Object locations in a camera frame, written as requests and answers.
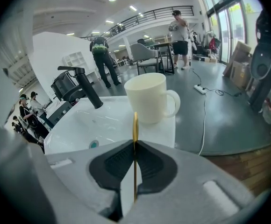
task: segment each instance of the pillar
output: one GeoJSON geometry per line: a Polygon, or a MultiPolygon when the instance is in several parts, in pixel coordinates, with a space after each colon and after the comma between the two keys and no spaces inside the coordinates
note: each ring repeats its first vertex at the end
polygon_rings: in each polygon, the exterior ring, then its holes
{"type": "Polygon", "coordinates": [[[133,60],[134,58],[133,58],[133,56],[132,56],[131,49],[130,49],[130,46],[129,46],[129,42],[128,42],[127,37],[123,37],[123,40],[124,40],[124,43],[125,43],[125,47],[126,47],[128,56],[129,56],[130,59],[133,60]]]}

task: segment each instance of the man in white shirt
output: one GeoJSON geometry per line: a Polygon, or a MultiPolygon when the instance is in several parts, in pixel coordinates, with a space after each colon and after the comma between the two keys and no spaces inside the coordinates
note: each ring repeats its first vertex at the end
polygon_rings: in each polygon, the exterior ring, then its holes
{"type": "Polygon", "coordinates": [[[43,119],[44,122],[52,129],[54,125],[49,121],[48,118],[46,118],[46,113],[44,111],[46,107],[36,100],[36,95],[37,94],[34,91],[31,93],[31,107],[36,112],[37,116],[43,119]]]}
{"type": "Polygon", "coordinates": [[[171,22],[169,25],[169,31],[172,34],[172,42],[174,42],[173,50],[174,50],[174,67],[177,68],[177,61],[179,55],[182,55],[182,59],[184,61],[184,66],[182,69],[186,68],[188,57],[188,23],[186,20],[183,20],[181,17],[181,12],[179,10],[173,11],[172,15],[175,18],[175,21],[171,22]]]}

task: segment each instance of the mug handle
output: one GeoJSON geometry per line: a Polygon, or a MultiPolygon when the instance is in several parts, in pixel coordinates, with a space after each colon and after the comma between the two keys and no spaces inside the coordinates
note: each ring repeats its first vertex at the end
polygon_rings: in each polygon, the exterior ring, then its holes
{"type": "Polygon", "coordinates": [[[174,110],[174,112],[172,114],[171,113],[169,114],[167,112],[164,114],[164,116],[166,118],[171,118],[171,117],[175,116],[177,114],[177,112],[179,111],[179,108],[180,108],[180,97],[179,97],[179,95],[175,91],[172,91],[172,90],[166,91],[165,94],[171,96],[174,99],[174,101],[175,101],[175,110],[174,110]]]}

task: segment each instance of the white cable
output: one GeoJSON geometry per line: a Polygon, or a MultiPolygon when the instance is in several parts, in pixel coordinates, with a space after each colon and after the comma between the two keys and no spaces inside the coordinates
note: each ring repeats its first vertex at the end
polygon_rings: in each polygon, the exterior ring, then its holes
{"type": "Polygon", "coordinates": [[[205,140],[205,120],[206,120],[206,94],[205,94],[205,100],[204,100],[204,112],[205,112],[205,116],[204,116],[204,121],[203,121],[203,138],[202,138],[202,147],[201,150],[198,154],[198,156],[200,156],[200,154],[202,153],[203,147],[204,147],[204,140],[205,140]]]}

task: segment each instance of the sink drain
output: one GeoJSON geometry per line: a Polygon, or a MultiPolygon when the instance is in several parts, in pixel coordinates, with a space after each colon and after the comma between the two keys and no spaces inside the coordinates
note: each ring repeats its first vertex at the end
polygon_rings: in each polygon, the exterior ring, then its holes
{"type": "Polygon", "coordinates": [[[98,147],[99,146],[99,142],[98,140],[93,140],[90,145],[89,145],[89,148],[95,148],[95,147],[98,147]]]}

